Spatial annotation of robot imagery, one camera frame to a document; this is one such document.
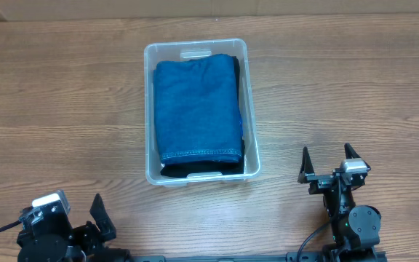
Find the black cloth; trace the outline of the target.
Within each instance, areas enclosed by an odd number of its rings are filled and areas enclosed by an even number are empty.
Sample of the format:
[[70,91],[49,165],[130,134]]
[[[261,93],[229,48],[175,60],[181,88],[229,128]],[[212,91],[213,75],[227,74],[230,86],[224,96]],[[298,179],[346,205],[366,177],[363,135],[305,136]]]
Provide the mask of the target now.
[[220,172],[222,175],[235,175],[244,171],[245,143],[242,140],[242,156],[237,163],[200,161],[183,164],[166,164],[160,171],[162,176],[187,178],[192,173]]
[[218,54],[190,60],[183,66],[187,88],[205,108],[238,107],[239,60],[237,57]]

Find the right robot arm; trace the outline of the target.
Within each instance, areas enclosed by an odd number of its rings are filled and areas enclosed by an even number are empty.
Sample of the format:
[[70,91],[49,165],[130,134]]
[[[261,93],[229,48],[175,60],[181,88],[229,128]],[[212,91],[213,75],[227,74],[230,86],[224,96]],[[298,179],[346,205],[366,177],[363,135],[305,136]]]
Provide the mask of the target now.
[[303,148],[298,183],[308,184],[310,195],[321,194],[329,220],[301,244],[295,261],[304,261],[308,255],[305,246],[321,231],[330,227],[333,243],[325,245],[315,255],[317,261],[386,261],[384,252],[378,253],[381,214],[373,206],[357,205],[353,191],[365,185],[371,167],[349,143],[344,144],[346,158],[330,174],[317,175],[308,149]]

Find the blue sequin glitter garment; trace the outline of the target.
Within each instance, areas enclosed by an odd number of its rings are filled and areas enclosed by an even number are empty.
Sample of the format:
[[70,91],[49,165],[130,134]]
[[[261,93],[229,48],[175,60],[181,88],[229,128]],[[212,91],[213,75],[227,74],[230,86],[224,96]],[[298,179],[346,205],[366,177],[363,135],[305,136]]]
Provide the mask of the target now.
[[240,127],[241,137],[243,138],[244,130],[243,130],[243,120],[242,120],[242,118],[239,119],[239,127]]

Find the blue denim jeans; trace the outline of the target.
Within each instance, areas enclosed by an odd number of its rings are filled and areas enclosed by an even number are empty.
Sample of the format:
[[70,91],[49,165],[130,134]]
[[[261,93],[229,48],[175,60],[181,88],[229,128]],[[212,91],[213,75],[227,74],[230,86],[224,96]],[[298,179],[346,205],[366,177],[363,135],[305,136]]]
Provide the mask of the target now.
[[161,162],[237,163],[242,156],[239,100],[234,110],[205,108],[186,86],[186,62],[162,61],[153,72],[154,124]]

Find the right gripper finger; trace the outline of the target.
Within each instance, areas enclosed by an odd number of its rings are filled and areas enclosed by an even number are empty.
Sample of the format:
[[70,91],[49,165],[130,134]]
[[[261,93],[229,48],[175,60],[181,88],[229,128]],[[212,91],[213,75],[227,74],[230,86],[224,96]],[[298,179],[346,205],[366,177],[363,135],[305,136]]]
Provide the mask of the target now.
[[344,144],[344,151],[346,154],[346,158],[347,159],[357,159],[360,158],[360,155],[358,155],[356,153],[356,151],[354,150],[354,148],[351,146],[350,143],[345,143]]
[[311,157],[310,157],[310,154],[308,152],[308,147],[307,146],[303,147],[302,162],[301,162],[301,166],[300,166],[299,175],[315,175],[314,166],[311,162]]

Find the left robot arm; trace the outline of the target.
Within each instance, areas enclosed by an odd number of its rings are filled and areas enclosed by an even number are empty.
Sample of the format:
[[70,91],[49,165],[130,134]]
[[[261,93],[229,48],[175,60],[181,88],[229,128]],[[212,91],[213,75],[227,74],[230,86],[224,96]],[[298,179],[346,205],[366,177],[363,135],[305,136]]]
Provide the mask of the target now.
[[96,194],[89,210],[93,222],[72,227],[71,208],[63,191],[39,197],[23,210],[17,236],[20,262],[104,261],[130,262],[125,249],[105,246],[116,238],[116,228],[106,212],[101,195]]

